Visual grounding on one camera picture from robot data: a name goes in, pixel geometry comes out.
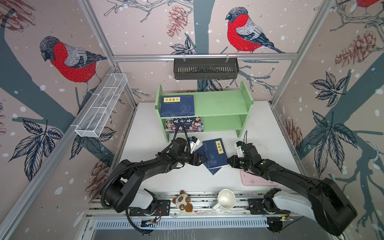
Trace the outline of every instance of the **white wire basket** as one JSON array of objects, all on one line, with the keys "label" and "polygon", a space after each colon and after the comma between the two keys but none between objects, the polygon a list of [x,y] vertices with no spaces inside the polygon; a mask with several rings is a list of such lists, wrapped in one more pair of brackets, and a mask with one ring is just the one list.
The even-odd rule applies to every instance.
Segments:
[{"label": "white wire basket", "polygon": [[99,137],[128,79],[113,73],[76,128],[80,137]]}]

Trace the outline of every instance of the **wooden shelf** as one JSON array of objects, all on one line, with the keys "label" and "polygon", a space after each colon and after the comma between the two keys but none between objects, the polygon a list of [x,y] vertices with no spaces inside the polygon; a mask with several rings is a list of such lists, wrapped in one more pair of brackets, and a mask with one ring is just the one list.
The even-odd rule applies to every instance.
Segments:
[{"label": "wooden shelf", "polygon": [[240,137],[243,132],[245,123],[254,104],[251,94],[245,85],[245,81],[241,82],[239,90],[197,93],[163,93],[161,85],[159,85],[157,88],[155,109],[167,141],[169,141],[169,135],[165,133],[165,119],[193,116],[160,117],[161,98],[163,96],[182,95],[194,96],[195,117],[203,117],[205,132],[236,130],[238,137]]}]

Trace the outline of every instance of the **metal mesh basket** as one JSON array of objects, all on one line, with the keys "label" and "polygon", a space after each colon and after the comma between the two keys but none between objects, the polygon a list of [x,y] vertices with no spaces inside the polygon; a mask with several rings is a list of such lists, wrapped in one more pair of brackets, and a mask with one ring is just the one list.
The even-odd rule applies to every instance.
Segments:
[{"label": "metal mesh basket", "polygon": [[237,58],[175,58],[177,80],[235,79],[239,73]]},{"label": "metal mesh basket", "polygon": [[128,79],[113,73],[76,128],[80,137],[99,137]]}]

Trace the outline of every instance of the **pink cutting board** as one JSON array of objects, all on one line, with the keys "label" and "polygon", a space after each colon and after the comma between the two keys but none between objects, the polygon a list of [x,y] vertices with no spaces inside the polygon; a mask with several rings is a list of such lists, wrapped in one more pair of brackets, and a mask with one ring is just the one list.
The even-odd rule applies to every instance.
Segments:
[{"label": "pink cutting board", "polygon": [[244,186],[278,186],[279,183],[265,180],[262,177],[258,177],[245,172],[243,169],[240,171],[241,182]]}]

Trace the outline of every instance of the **black wire basket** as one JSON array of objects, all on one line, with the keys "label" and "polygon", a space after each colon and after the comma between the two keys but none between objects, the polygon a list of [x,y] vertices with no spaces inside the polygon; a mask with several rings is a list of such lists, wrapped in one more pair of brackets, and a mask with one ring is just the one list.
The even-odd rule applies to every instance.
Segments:
[{"label": "black wire basket", "polygon": [[176,80],[236,79],[239,73],[237,58],[175,58]]}]

